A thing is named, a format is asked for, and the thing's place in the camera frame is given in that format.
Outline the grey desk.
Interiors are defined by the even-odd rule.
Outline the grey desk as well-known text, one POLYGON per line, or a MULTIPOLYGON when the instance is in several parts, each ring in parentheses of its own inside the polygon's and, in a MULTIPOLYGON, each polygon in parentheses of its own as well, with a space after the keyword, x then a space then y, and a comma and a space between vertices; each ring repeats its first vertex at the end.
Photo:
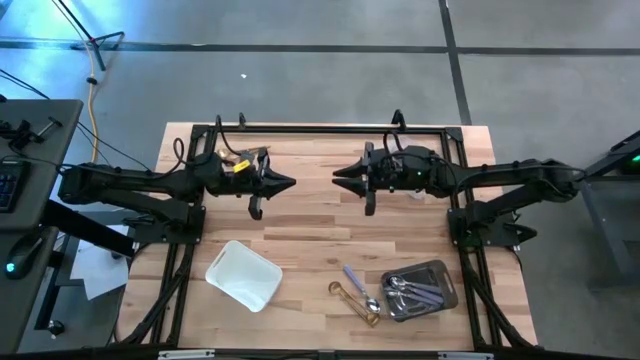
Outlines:
POLYGON ((41 224, 44 206, 50 199, 71 138, 79 120, 83 102, 80 100, 17 100, 0 101, 0 120, 17 127, 22 120, 39 132, 51 116, 63 126, 49 130, 41 144, 30 143, 20 154, 0 138, 0 163, 22 161, 30 165, 14 211, 0 213, 0 354, 15 352, 21 342, 31 315, 42 278, 49 266, 58 229, 41 224), (22 279, 5 276, 5 264, 11 248, 25 235, 37 234, 44 240, 31 271, 22 279))

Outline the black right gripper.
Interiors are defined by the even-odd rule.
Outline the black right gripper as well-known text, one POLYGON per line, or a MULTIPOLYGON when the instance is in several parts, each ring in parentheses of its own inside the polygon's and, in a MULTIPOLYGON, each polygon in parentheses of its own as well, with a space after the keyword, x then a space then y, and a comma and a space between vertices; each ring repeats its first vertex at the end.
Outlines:
POLYGON ((334 178, 332 183, 360 198, 365 197, 365 215, 372 216, 376 210, 378 190, 425 190, 435 160, 435 152, 423 146, 411 145, 403 150, 387 152, 383 148, 375 149, 373 143, 366 142, 363 158, 333 172, 334 176, 365 175, 365 181, 361 178, 334 178))

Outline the black diagonal beam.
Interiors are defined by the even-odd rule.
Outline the black diagonal beam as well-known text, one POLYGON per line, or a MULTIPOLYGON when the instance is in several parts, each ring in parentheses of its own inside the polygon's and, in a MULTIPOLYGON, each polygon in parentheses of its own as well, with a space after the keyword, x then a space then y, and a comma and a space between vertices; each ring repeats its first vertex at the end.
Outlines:
POLYGON ((57 227, 67 235, 87 241, 112 253, 127 258, 134 257, 132 238, 53 200, 48 200, 44 206, 41 224, 57 227))

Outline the black tripod stand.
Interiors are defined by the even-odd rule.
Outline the black tripod stand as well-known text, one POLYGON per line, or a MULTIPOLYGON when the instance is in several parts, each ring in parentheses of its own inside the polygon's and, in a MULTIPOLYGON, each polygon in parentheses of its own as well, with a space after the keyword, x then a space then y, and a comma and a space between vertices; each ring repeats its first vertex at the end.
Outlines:
POLYGON ((92 59, 97 61, 100 70, 105 72, 107 67, 101 54, 101 49, 106 48, 106 42, 108 40, 115 41, 112 49, 116 49, 118 47, 118 43, 125 37, 125 32, 117 31, 106 35, 93 36, 63 0, 50 1, 79 35, 80 42, 86 46, 87 51, 92 56, 92 59))

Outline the silver bracket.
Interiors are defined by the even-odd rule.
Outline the silver bracket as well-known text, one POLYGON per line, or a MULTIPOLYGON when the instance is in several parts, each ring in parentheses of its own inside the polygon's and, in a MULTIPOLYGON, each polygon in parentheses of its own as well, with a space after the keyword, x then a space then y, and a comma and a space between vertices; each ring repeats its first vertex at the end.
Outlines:
POLYGON ((212 360, 215 358, 213 349, 176 349, 160 351, 157 360, 212 360))
POLYGON ((437 360, 495 360, 494 355, 491 353, 479 353, 479 352, 439 352, 437 360))

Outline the black keyboard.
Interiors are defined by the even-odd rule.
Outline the black keyboard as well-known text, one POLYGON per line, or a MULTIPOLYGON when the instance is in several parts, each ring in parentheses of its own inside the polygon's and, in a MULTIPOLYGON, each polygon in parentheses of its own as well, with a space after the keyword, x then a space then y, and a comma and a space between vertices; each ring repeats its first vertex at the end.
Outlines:
POLYGON ((30 165, 22 161, 0 163, 0 213, 11 213, 20 197, 30 165))

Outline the black computer with green light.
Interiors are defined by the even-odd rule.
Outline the black computer with green light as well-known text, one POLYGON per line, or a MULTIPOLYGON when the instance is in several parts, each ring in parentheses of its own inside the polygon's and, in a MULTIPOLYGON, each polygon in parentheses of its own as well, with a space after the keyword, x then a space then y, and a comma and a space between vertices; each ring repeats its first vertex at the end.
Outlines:
POLYGON ((618 170, 622 175, 640 176, 640 152, 625 160, 618 170))

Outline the white paper sheets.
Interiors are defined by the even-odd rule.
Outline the white paper sheets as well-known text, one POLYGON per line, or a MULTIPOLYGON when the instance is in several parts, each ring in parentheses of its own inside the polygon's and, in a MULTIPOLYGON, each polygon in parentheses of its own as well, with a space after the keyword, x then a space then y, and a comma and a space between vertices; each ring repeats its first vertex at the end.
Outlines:
POLYGON ((128 282, 127 258, 80 240, 70 279, 80 280, 88 300, 93 300, 128 282))

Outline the white plastic bin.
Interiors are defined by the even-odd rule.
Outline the white plastic bin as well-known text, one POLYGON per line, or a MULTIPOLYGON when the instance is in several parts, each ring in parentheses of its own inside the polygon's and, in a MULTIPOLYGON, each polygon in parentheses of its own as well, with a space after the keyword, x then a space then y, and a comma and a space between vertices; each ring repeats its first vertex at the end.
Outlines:
POLYGON ((235 240, 223 246, 205 272, 207 283, 253 313, 268 305, 282 279, 278 265, 235 240))

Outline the clear plastic bin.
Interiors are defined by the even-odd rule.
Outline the clear plastic bin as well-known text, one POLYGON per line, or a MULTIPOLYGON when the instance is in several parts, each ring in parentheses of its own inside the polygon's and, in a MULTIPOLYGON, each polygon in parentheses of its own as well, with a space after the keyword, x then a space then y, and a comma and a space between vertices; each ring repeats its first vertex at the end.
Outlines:
MULTIPOLYGON (((431 145, 435 145, 435 143, 431 140, 434 140, 433 136, 417 136, 417 135, 398 135, 394 132, 388 132, 383 135, 383 148, 385 151, 389 153, 409 153, 409 147, 427 147, 431 145)), ((420 155, 420 157, 427 158, 427 160, 433 160, 435 163, 440 163, 441 160, 435 158, 441 158, 440 155, 435 152, 434 149, 429 150, 433 152, 433 155, 420 155)), ((424 202, 427 198, 425 191, 416 192, 415 190, 403 190, 403 193, 406 193, 407 196, 416 200, 424 202)))

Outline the grey metal cart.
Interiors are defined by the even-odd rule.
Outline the grey metal cart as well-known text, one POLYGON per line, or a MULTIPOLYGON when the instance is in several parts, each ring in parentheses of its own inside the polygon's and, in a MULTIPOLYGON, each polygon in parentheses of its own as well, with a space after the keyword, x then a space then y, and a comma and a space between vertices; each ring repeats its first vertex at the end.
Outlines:
POLYGON ((586 272, 592 292, 640 288, 640 176, 619 166, 640 152, 640 129, 571 163, 583 170, 578 197, 556 209, 549 236, 586 272))

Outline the dark grey plastic bin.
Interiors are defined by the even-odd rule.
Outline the dark grey plastic bin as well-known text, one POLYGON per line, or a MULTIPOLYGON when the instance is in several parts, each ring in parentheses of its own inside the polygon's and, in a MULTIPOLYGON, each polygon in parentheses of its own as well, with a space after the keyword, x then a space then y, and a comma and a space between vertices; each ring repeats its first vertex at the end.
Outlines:
POLYGON ((434 313, 445 311, 445 310, 451 310, 458 305, 457 292, 453 286, 448 269, 445 263, 441 260, 431 260, 431 261, 385 272, 381 276, 381 288, 389 309, 390 317, 395 322, 398 322, 398 323, 402 323, 407 320, 421 317, 424 315, 430 315, 430 314, 434 314, 434 313), (409 289, 401 289, 400 287, 393 286, 390 283, 389 278, 392 276, 398 276, 410 282, 438 286, 441 288, 442 294, 441 295, 434 295, 434 294, 428 294, 428 293, 416 294, 415 292, 410 291, 409 289), (409 298, 404 298, 404 297, 396 298, 396 297, 388 296, 385 293, 385 291, 388 291, 388 290, 399 290, 404 293, 413 293, 413 294, 431 298, 434 300, 442 299, 444 303, 442 305, 430 305, 431 308, 427 310, 425 313, 420 314, 419 316, 395 317, 395 312, 397 311, 397 308, 395 305, 396 299, 399 299, 401 302, 406 302, 406 303, 414 303, 417 301, 409 298))

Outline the black computer mouse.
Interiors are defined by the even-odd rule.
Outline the black computer mouse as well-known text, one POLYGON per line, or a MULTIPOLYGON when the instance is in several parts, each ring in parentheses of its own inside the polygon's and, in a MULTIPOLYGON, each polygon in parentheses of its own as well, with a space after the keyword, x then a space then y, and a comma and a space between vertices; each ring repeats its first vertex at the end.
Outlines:
POLYGON ((20 238, 6 258, 5 276, 11 280, 24 278, 31 271, 43 242, 42 237, 37 234, 20 238))

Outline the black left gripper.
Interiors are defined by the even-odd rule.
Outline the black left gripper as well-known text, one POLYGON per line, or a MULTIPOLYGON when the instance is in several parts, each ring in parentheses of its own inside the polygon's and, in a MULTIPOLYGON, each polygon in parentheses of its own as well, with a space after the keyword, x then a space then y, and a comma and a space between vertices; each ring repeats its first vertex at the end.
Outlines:
POLYGON ((225 166, 216 152, 212 155, 211 174, 207 174, 207 192, 213 196, 233 195, 238 198, 248 195, 248 212, 251 218, 261 219, 261 201, 295 186, 296 179, 270 169, 269 178, 276 182, 269 185, 268 195, 268 151, 262 150, 257 154, 237 151, 235 154, 239 158, 232 167, 225 166))

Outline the black metal table frame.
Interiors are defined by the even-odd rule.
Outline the black metal table frame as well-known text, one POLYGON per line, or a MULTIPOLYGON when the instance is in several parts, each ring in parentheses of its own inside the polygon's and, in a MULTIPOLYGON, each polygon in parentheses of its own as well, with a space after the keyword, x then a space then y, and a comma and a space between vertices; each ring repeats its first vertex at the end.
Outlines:
POLYGON ((382 275, 429 260, 445 263, 458 293, 465 290, 460 255, 448 234, 449 199, 381 192, 373 216, 361 198, 334 185, 333 172, 353 163, 366 142, 379 143, 372 126, 271 125, 230 131, 237 148, 265 145, 275 170, 296 185, 266 201, 252 220, 243 199, 206 197, 204 234, 194 250, 183 292, 169 303, 165 340, 181 348, 305 350, 469 350, 498 336, 480 302, 458 305, 402 323, 382 315, 367 324, 332 282, 355 294, 362 281, 373 296, 382 275), (261 311, 252 312, 205 279, 224 245, 235 240, 283 272, 261 311))

